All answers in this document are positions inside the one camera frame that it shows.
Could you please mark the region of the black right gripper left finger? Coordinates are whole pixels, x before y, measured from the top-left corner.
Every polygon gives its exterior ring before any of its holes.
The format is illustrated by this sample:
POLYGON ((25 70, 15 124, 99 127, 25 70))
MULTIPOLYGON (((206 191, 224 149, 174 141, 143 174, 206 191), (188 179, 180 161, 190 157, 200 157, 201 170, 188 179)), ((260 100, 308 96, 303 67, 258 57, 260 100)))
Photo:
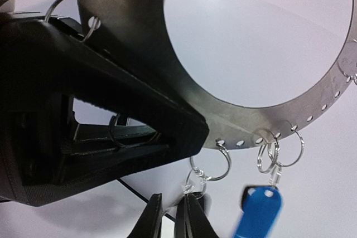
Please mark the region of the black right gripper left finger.
POLYGON ((134 238, 159 238, 162 227, 162 194, 151 196, 133 228, 134 238))

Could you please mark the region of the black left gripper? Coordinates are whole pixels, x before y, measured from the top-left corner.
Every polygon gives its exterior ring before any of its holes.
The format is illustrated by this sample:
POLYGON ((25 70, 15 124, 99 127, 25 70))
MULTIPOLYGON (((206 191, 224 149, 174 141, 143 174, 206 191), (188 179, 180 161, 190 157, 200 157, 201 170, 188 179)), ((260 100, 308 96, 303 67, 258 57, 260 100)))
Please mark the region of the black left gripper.
POLYGON ((168 149, 65 156, 62 142, 76 124, 74 99, 50 96, 33 111, 1 114, 1 199, 41 207, 167 163, 168 149))

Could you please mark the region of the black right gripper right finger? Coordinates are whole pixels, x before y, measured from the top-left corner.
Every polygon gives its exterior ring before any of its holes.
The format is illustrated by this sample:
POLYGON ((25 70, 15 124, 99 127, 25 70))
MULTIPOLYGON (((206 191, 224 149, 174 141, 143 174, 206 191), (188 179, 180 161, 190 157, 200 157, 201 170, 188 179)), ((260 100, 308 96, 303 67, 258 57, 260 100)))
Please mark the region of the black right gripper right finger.
POLYGON ((214 230, 196 197, 189 193, 179 201, 175 237, 214 237, 214 230))

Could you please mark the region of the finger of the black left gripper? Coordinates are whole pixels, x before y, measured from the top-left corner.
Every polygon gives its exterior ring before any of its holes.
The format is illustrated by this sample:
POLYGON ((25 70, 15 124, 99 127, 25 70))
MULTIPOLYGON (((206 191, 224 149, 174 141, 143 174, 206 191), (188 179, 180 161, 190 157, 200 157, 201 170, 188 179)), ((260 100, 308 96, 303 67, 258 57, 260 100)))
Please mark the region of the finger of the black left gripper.
POLYGON ((196 155, 209 130, 170 87, 131 72, 40 20, 1 24, 1 113, 38 112, 55 94, 126 113, 165 135, 180 156, 196 155))
POLYGON ((170 140, 148 125, 76 124, 62 142, 65 156, 97 156, 136 149, 168 149, 170 140))

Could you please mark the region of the blue key tag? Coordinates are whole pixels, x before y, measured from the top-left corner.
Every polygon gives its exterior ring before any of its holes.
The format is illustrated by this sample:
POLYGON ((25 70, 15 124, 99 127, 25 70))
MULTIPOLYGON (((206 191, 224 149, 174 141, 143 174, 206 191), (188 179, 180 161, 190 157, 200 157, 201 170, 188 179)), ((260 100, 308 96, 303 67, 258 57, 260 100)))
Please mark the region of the blue key tag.
POLYGON ((283 206, 277 187, 282 167, 275 166, 267 185, 245 186, 242 198, 242 216, 232 237, 267 237, 283 206))

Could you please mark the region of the perforated metal key ring disc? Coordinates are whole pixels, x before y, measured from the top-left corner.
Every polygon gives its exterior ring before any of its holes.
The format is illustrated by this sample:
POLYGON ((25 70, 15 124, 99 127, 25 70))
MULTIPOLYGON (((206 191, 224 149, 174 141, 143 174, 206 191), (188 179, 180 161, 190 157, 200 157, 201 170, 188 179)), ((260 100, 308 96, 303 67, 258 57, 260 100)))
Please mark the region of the perforated metal key ring disc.
POLYGON ((167 85, 204 116, 206 148, 224 141, 228 149, 252 148, 285 138, 319 118, 356 79, 356 11, 348 34, 328 72, 310 89, 287 102, 249 108, 220 100, 185 70, 169 38, 163 0, 77 0, 85 40, 147 81, 167 85))

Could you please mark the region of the black key tag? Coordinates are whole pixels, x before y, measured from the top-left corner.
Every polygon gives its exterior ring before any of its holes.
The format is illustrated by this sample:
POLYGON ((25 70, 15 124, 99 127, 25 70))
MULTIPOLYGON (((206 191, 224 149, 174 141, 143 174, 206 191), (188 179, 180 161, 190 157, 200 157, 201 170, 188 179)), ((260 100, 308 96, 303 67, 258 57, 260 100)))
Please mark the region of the black key tag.
POLYGON ((209 214, 212 202, 210 195, 206 192, 207 183, 207 180, 202 177, 194 175, 194 177, 192 178, 192 172, 190 172, 187 175, 183 186, 183 193, 193 194, 198 200, 205 215, 209 214))

